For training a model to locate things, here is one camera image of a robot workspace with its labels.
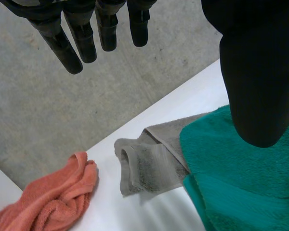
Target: white table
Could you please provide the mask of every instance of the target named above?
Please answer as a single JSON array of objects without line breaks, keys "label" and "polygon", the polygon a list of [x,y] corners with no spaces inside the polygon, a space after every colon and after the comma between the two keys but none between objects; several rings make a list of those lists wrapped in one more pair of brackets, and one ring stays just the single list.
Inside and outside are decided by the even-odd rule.
[{"label": "white table", "polygon": [[[114,153],[119,138],[137,138],[145,127],[212,111],[228,104],[219,61],[191,78],[130,122],[88,150],[99,168],[99,185],[90,206],[73,231],[203,231],[203,224],[184,188],[153,196],[123,198],[121,168]],[[7,177],[0,191],[0,208],[16,201],[21,191]]]},{"label": "white table", "polygon": [[23,192],[0,170],[0,210],[16,202]]}]

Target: towel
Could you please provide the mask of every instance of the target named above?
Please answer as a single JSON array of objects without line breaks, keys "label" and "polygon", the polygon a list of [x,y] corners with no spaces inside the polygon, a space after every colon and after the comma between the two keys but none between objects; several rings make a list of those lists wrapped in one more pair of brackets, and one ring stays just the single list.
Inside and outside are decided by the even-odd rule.
[{"label": "towel", "polygon": [[202,200],[207,231],[289,231],[289,128],[273,147],[254,147],[225,106],[185,127],[180,142],[185,188],[196,206]]},{"label": "towel", "polygon": [[136,140],[117,140],[115,154],[121,164],[122,195],[140,191],[158,194],[182,186],[189,171],[179,135],[182,128],[204,115],[145,128]]},{"label": "towel", "polygon": [[27,185],[21,198],[0,211],[0,231],[66,231],[89,206],[97,182],[96,164],[85,152]]}]

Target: black rubber tip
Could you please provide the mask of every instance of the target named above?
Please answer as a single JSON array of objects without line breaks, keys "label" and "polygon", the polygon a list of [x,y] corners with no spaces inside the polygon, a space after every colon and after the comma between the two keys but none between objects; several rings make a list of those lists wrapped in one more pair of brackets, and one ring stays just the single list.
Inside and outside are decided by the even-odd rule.
[{"label": "black rubber tip", "polygon": [[133,1],[128,1],[130,29],[133,43],[136,47],[143,47],[148,43],[149,10],[141,10]]},{"label": "black rubber tip", "polygon": [[98,32],[100,35],[101,45],[104,51],[113,51],[117,48],[117,26],[102,27],[98,26]]}]

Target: concrete floor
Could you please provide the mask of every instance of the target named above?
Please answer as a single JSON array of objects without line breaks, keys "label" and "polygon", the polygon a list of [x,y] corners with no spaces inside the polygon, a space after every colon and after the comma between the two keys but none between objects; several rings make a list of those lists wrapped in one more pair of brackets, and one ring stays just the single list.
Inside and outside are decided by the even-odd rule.
[{"label": "concrete floor", "polygon": [[[20,188],[87,150],[219,58],[221,35],[200,0],[159,0],[149,43],[132,44],[126,6],[118,47],[69,74],[27,20],[0,4],[0,169]],[[65,20],[63,29],[72,41]]]}]

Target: terry cloth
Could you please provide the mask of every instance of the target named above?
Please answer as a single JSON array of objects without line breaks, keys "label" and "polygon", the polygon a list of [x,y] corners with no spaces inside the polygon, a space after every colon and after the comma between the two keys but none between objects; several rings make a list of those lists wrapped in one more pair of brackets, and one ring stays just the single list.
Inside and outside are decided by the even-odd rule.
[{"label": "terry cloth", "polygon": [[27,185],[21,198],[0,211],[0,231],[66,231],[89,206],[98,174],[85,152]]},{"label": "terry cloth", "polygon": [[115,153],[121,164],[122,195],[139,191],[162,193],[182,186],[189,172],[179,135],[182,128],[204,115],[145,128],[136,140],[117,140]]},{"label": "terry cloth", "polygon": [[185,127],[180,142],[196,182],[185,188],[217,231],[289,231],[289,128],[272,147],[252,146],[225,106]]}]

